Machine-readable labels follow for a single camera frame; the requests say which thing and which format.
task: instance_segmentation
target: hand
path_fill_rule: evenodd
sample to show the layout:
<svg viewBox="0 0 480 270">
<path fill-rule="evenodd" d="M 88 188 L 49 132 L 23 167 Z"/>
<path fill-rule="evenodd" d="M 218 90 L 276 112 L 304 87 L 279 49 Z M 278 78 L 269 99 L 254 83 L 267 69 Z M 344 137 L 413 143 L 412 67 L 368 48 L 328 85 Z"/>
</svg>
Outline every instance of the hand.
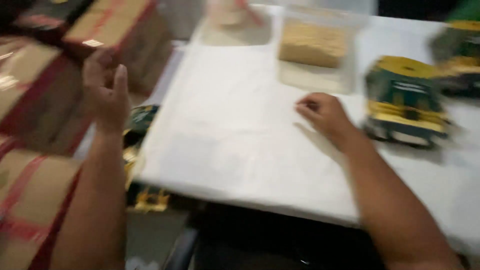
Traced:
<svg viewBox="0 0 480 270">
<path fill-rule="evenodd" d="M 84 90 L 97 130 L 121 134 L 131 109 L 128 75 L 124 65 L 113 69 L 112 56 L 113 50 L 100 49 L 85 60 Z"/>
<path fill-rule="evenodd" d="M 362 133 L 350 122 L 337 97 L 314 93 L 299 100 L 296 110 L 313 127 L 326 136 L 340 151 L 355 136 Z"/>
</svg>

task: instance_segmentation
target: white table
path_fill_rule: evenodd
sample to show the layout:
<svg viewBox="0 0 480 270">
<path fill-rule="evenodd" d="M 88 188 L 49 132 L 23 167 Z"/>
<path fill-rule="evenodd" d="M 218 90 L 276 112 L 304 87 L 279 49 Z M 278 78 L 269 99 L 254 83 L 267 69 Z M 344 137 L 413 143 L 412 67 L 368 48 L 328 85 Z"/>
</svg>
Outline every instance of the white table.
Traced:
<svg viewBox="0 0 480 270">
<path fill-rule="evenodd" d="M 306 92 L 278 81 L 281 8 L 271 12 L 273 37 L 266 45 L 206 46 L 200 24 L 143 144 L 136 177 L 195 198 L 358 226 L 342 156 L 294 111 Z M 430 63 L 426 41 L 441 27 L 372 17 L 356 39 L 357 87 L 339 96 L 355 124 L 365 117 L 362 82 L 369 65 L 381 55 Z M 478 255 L 480 109 L 472 102 L 448 102 L 447 108 L 465 128 L 458 146 L 434 152 L 378 148 L 451 245 Z"/>
</svg>

